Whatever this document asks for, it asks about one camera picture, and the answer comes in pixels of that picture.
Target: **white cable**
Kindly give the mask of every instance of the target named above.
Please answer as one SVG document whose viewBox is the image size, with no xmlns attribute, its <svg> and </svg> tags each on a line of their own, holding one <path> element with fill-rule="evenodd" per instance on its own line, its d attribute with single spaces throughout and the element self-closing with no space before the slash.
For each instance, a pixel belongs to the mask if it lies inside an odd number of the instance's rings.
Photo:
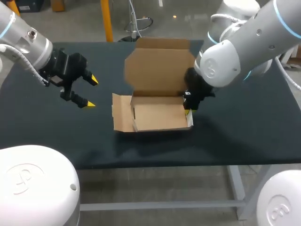
<svg viewBox="0 0 301 226">
<path fill-rule="evenodd" d="M 26 66 L 28 66 L 29 70 L 33 73 L 33 75 L 44 85 L 46 86 L 46 84 L 48 83 L 47 80 L 45 80 L 44 78 L 42 78 L 39 73 L 36 71 L 36 69 L 32 66 L 32 64 L 30 63 L 30 61 L 24 56 L 23 53 L 21 53 L 18 49 L 10 46 L 10 45 L 6 45 L 6 44 L 0 44 L 0 52 L 5 52 L 6 50 L 10 50 L 13 53 L 17 54 L 18 57 L 26 64 Z"/>
<path fill-rule="evenodd" d="M 135 18 L 135 26 L 136 26 L 136 29 L 137 29 L 137 33 L 139 34 L 140 38 L 142 38 L 142 35 L 140 34 L 139 29 L 138 29 L 138 23 L 137 23 L 137 18 L 136 18 L 136 13 L 135 13 L 135 10 L 134 10 L 134 6 L 133 6 L 131 0 L 128 0 L 128 2 L 130 3 L 130 6 L 131 6 L 131 8 L 132 8 L 132 12 L 133 12 L 133 14 L 134 14 L 134 18 Z"/>
<path fill-rule="evenodd" d="M 231 20 L 234 23 L 242 21 L 240 19 L 237 19 L 236 17 L 230 16 L 230 15 L 227 15 L 227 14 L 213 14 L 210 18 L 211 18 L 211 21 L 213 21 L 216 18 L 228 19 L 228 20 Z"/>
<path fill-rule="evenodd" d="M 287 74 L 287 72 L 283 68 L 283 66 L 282 66 L 282 64 L 281 64 L 281 62 L 280 62 L 280 60 L 279 60 L 278 57 L 275 58 L 275 62 L 277 64 L 278 68 L 280 69 L 281 73 L 283 74 L 283 76 L 287 80 L 289 80 L 293 84 L 293 86 L 295 86 L 298 90 L 301 90 L 301 87 Z"/>
<path fill-rule="evenodd" d="M 246 21 L 240 21 L 240 22 L 236 22 L 231 24 L 230 26 L 228 26 L 221 34 L 220 36 L 220 42 L 222 41 L 223 37 L 225 36 L 225 34 L 232 28 L 239 26 L 239 25 L 243 25 Z"/>
</svg>

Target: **gray floor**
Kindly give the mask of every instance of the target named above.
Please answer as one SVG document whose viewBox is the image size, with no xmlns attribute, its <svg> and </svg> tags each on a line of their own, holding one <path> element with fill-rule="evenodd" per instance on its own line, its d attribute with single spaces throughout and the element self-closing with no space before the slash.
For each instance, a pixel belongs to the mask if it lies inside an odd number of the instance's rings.
<svg viewBox="0 0 301 226">
<path fill-rule="evenodd" d="M 149 16 L 153 26 L 145 36 L 202 39 L 221 0 L 157 0 L 135 1 L 137 17 Z M 259 1 L 263 5 L 267 0 Z M 42 12 L 22 14 L 22 18 L 51 41 L 105 41 L 99 0 L 66 0 L 67 11 L 53 13 L 45 4 Z M 128 34 L 127 0 L 111 2 L 114 40 Z M 12 63 L 4 61 L 0 85 Z M 301 74 L 290 72 L 301 84 Z M 301 92 L 292 88 L 298 104 Z M 283 169 L 300 169 L 299 165 L 283 165 Z M 243 183 L 248 190 L 260 166 L 241 166 Z M 213 200 L 233 198 L 225 167 L 170 167 L 146 169 L 106 169 L 79 171 L 81 202 L 141 202 L 168 200 Z M 81 213 L 83 226 L 256 226 L 255 216 L 238 222 L 234 209 L 191 210 L 122 210 Z"/>
</svg>

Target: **black tabletop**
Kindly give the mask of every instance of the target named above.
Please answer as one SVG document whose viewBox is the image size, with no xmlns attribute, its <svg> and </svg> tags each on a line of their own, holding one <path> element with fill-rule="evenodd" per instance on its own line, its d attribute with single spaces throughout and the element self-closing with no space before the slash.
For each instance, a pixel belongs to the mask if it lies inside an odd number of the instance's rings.
<svg viewBox="0 0 301 226">
<path fill-rule="evenodd" d="M 191 42 L 193 54 L 200 45 Z M 122 134 L 113 131 L 111 94 L 132 92 L 123 67 L 135 44 L 56 46 L 88 59 L 100 84 L 79 80 L 74 89 L 96 107 L 63 101 L 59 88 L 41 86 L 15 65 L 0 90 L 0 148 L 48 146 L 77 169 L 301 162 L 300 110 L 275 64 L 265 76 L 235 82 L 203 101 L 190 131 Z"/>
</svg>

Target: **open cardboard box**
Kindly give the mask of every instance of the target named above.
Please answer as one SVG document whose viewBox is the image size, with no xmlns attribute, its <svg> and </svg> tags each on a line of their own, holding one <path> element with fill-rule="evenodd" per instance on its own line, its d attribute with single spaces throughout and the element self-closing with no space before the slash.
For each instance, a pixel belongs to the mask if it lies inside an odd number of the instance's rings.
<svg viewBox="0 0 301 226">
<path fill-rule="evenodd" d="M 193 126 L 185 114 L 185 72 L 195 57 L 190 42 L 180 39 L 140 38 L 125 60 L 125 80 L 132 96 L 112 94 L 114 130 L 122 132 L 184 130 Z"/>
</svg>

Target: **box flap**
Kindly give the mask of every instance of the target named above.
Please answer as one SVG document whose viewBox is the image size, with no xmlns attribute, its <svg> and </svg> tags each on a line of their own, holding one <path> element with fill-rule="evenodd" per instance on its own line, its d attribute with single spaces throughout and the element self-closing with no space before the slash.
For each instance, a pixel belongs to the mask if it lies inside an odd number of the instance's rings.
<svg viewBox="0 0 301 226">
<path fill-rule="evenodd" d="M 112 94 L 112 116 L 114 130 L 121 132 L 134 132 L 131 110 L 132 96 Z"/>
<path fill-rule="evenodd" d="M 190 41 L 186 39 L 141 38 L 136 48 L 189 49 Z"/>
<path fill-rule="evenodd" d="M 185 91 L 185 72 L 193 67 L 195 60 L 187 45 L 189 41 L 149 38 L 138 41 L 138 48 L 125 60 L 125 79 L 134 90 L 144 93 Z"/>
</svg>

